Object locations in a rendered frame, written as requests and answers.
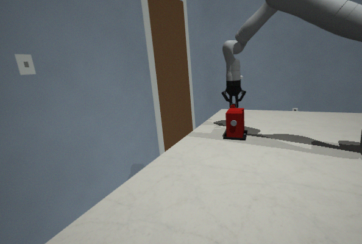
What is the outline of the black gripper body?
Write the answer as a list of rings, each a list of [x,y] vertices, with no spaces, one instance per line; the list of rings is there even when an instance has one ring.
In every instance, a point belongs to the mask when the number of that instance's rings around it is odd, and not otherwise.
[[[226,92],[230,95],[230,90],[232,91],[232,96],[235,96],[235,90],[237,90],[237,95],[241,92],[241,80],[238,81],[226,81]]]

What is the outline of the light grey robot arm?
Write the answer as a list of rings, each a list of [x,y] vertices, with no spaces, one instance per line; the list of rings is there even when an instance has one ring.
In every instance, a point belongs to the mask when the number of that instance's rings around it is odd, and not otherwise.
[[[234,54],[239,54],[278,10],[297,16],[335,35],[362,42],[361,4],[350,0],[265,0],[238,30],[236,40],[228,40],[223,44],[226,81],[243,79],[240,74],[240,61],[234,58]]]

